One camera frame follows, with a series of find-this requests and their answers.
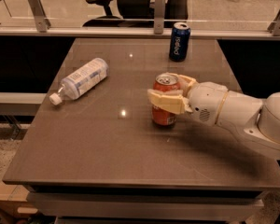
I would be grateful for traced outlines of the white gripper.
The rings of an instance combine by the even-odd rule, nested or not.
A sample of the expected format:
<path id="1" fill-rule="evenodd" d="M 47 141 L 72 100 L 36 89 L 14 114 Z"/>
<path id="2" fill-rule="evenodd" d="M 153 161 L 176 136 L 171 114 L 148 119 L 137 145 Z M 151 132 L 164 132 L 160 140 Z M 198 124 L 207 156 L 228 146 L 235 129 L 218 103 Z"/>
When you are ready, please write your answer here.
<path id="1" fill-rule="evenodd" d="M 192 120 L 214 126 L 229 90 L 213 82 L 198 84 L 195 78 L 185 75 L 169 73 L 169 76 L 174 80 L 170 90 L 148 89 L 148 100 L 167 112 L 176 115 L 191 113 Z"/>

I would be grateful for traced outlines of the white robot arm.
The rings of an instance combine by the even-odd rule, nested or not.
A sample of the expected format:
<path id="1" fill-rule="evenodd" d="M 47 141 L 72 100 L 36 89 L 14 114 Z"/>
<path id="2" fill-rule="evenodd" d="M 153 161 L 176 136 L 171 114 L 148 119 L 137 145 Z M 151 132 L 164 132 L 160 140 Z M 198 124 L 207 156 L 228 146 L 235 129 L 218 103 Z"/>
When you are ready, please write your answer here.
<path id="1" fill-rule="evenodd" d="M 193 77 L 163 73 L 165 85 L 179 83 L 174 91 L 147 91 L 148 100 L 167 112 L 189 117 L 232 133 L 242 145 L 274 160 L 280 160 L 280 92 L 266 99 L 255 98 L 213 82 L 199 83 Z"/>

